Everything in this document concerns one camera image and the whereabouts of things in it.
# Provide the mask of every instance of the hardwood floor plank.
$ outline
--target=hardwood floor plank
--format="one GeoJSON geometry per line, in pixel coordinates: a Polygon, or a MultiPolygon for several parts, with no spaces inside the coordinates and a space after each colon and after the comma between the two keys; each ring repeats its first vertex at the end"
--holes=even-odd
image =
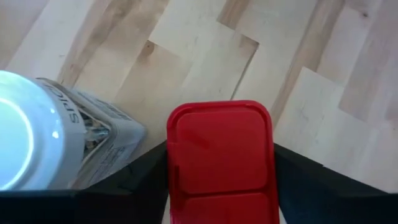
{"type": "Polygon", "coordinates": [[[0,0],[0,69],[8,65],[48,1],[0,0]]]}
{"type": "Polygon", "coordinates": [[[220,28],[217,17],[226,0],[171,0],[149,40],[185,60],[207,51],[220,28]]]}
{"type": "Polygon", "coordinates": [[[25,36],[6,70],[30,78],[63,80],[110,0],[51,0],[25,36]]]}
{"type": "Polygon", "coordinates": [[[373,105],[378,103],[377,96],[388,80],[383,70],[398,38],[397,8],[398,1],[381,3],[340,102],[343,111],[363,121],[374,122],[377,108],[373,105]]]}
{"type": "Polygon", "coordinates": [[[319,0],[317,2],[284,84],[271,108],[271,118],[274,126],[279,121],[302,67],[313,71],[317,70],[323,49],[329,41],[331,31],[343,8],[343,4],[343,0],[319,0]]]}
{"type": "Polygon", "coordinates": [[[342,86],[348,83],[380,3],[345,4],[322,54],[317,70],[320,75],[342,86]]]}
{"type": "Polygon", "coordinates": [[[137,60],[168,0],[134,1],[84,66],[75,87],[112,101],[137,60]]]}
{"type": "Polygon", "coordinates": [[[321,162],[325,151],[312,152],[311,148],[324,119],[337,108],[343,90],[303,67],[274,129],[274,142],[321,162]]]}
{"type": "Polygon", "coordinates": [[[180,87],[191,63],[161,46],[147,41],[113,103],[138,122],[145,124],[147,137],[139,155],[165,139],[165,124],[178,106],[180,87]]]}
{"type": "Polygon", "coordinates": [[[227,0],[217,21],[235,29],[250,0],[227,0]]]}
{"type": "Polygon", "coordinates": [[[72,65],[63,72],[61,84],[72,87],[78,80],[84,66],[92,58],[96,49],[108,38],[113,29],[130,13],[137,0],[112,0],[106,8],[101,20],[90,35],[81,54],[72,65]]]}
{"type": "Polygon", "coordinates": [[[271,110],[316,2],[250,1],[236,30],[259,42],[259,49],[234,99],[256,100],[271,110]]]}

